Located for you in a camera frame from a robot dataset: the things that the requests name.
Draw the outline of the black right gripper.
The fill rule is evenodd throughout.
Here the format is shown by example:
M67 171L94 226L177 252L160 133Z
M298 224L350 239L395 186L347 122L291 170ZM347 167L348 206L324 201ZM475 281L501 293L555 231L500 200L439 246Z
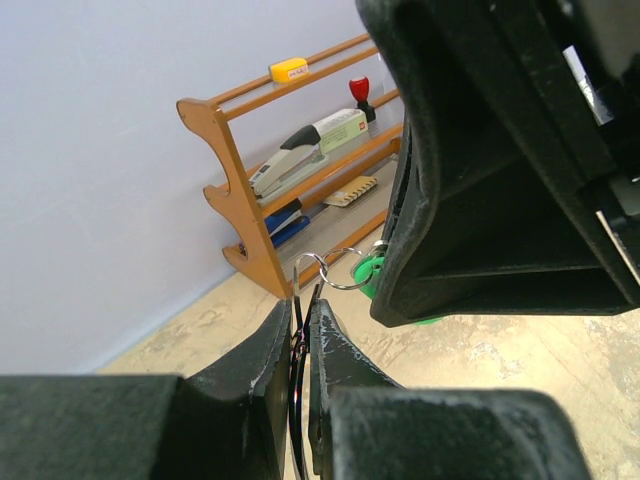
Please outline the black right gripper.
M639 305L639 3L361 1L404 132L371 316Z

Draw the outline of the green capped key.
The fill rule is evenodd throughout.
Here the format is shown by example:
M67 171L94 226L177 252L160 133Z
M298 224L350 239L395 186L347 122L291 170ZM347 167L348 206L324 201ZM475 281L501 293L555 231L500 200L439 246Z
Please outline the green capped key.
M384 240L377 240L366 252L354 247L343 247L332 250L323 256L316 255L315 261L319 265L318 273L321 280L315 287L314 293L312 294L304 326L309 326L311 320L311 309L320 299L325 285L330 286L332 289L341 291L357 290L363 293L369 300L374 300L377 295L379 279L382 273L382 267L385 263L387 248L387 242ZM329 279L328 260L338 254L355 254L359 257L358 261L350 270L352 280L350 284L336 283Z

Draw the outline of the large silver keyring with clips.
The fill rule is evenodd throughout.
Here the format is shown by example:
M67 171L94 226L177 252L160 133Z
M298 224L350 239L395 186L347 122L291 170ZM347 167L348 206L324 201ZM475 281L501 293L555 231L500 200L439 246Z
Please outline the large silver keyring with clips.
M302 400L304 386L304 371L306 357L309 353L309 326L311 322L311 310L319 299L324 280L321 279L314 287L311 300L306 312L303 312L301 305L301 281L300 264L303 258L310 258L318 264L319 272L322 272L326 265L321 256L312 252L302 253L295 261L292 278L292 336L290 350L290 372L288 386L288 428L291 440L291 450L293 465L297 479L308 479L308 469L304 454L302 438Z

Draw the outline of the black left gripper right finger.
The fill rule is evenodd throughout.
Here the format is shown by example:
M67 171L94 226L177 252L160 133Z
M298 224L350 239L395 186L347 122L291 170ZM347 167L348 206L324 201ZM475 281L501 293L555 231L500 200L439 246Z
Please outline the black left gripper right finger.
M588 479L556 401L522 389L408 389L311 310L308 438L323 479Z

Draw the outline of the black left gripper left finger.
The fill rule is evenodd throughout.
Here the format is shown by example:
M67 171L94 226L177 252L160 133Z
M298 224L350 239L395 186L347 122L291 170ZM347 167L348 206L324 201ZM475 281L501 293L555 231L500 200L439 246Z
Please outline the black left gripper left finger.
M180 375L5 376L5 479L279 479L291 307Z

